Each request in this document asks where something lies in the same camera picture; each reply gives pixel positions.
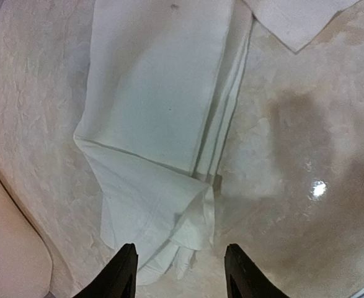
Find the white t-shirt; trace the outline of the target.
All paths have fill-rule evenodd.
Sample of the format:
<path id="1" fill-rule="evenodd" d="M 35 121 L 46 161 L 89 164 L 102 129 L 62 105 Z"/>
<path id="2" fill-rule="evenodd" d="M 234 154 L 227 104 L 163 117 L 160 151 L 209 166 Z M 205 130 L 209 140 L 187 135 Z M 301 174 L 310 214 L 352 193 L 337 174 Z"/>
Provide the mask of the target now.
<path id="1" fill-rule="evenodd" d="M 352 1 L 97 1 L 74 141 L 103 193 L 101 237 L 134 243 L 137 283 L 182 277 L 213 241 L 213 181 L 252 21 L 290 50 Z"/>

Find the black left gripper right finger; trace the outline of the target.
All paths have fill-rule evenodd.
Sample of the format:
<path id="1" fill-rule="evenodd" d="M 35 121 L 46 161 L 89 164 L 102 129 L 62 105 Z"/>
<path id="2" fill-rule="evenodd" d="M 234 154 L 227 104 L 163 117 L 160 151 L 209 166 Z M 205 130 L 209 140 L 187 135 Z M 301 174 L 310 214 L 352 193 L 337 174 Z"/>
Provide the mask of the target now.
<path id="1" fill-rule="evenodd" d="M 228 298 L 288 298 L 238 244 L 227 246 L 224 268 Z"/>

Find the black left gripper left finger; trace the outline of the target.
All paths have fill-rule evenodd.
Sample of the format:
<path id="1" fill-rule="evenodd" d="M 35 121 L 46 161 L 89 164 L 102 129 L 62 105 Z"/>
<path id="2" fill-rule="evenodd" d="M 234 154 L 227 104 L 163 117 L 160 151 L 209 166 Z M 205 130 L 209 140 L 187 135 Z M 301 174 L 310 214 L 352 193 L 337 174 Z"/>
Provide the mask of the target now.
<path id="1" fill-rule="evenodd" d="M 134 298 L 137 268 L 135 245 L 126 243 L 97 277 L 73 298 Z"/>

